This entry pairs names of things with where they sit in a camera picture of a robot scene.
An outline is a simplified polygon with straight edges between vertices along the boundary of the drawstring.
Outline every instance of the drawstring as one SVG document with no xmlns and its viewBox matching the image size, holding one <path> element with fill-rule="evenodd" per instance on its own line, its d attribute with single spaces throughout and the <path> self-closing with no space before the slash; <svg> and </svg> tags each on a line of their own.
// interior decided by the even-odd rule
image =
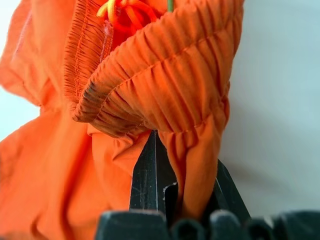
<svg viewBox="0 0 320 240">
<path fill-rule="evenodd" d="M 132 22 L 130 26 L 125 26 L 118 22 L 121 13 L 119 10 L 124 10 L 126 12 Z M 141 12 L 145 13 L 151 22 L 157 20 L 157 16 L 153 9 L 139 0 L 108 0 L 100 7 L 96 16 L 108 19 L 115 29 L 134 34 L 137 30 L 144 27 L 142 24 L 143 15 Z"/>
</svg>

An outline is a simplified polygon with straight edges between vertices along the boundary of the orange fabric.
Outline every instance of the orange fabric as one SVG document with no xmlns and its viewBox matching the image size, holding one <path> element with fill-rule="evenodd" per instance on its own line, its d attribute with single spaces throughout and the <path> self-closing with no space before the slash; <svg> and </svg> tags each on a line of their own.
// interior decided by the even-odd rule
<svg viewBox="0 0 320 240">
<path fill-rule="evenodd" d="M 175 0 L 165 13 L 166 0 L 146 0 L 163 16 L 146 25 L 140 12 L 146 26 L 130 36 L 96 17 L 104 0 L 22 0 L 0 84 L 41 111 L 0 143 L 0 236 L 93 239 L 103 211 L 128 209 L 151 129 L 177 176 L 178 215 L 198 219 L 229 118 L 243 1 Z"/>
</svg>

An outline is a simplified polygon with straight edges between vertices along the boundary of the white background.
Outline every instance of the white background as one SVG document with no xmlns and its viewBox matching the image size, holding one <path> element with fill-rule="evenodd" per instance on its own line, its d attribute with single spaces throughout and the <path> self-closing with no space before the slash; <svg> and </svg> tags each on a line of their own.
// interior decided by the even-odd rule
<svg viewBox="0 0 320 240">
<path fill-rule="evenodd" d="M 0 49 L 17 4 L 1 4 Z M 246 0 L 230 102 L 220 159 L 250 213 L 320 210 L 319 0 Z M 0 88 L 0 113 L 1 140 L 39 110 Z"/>
</svg>

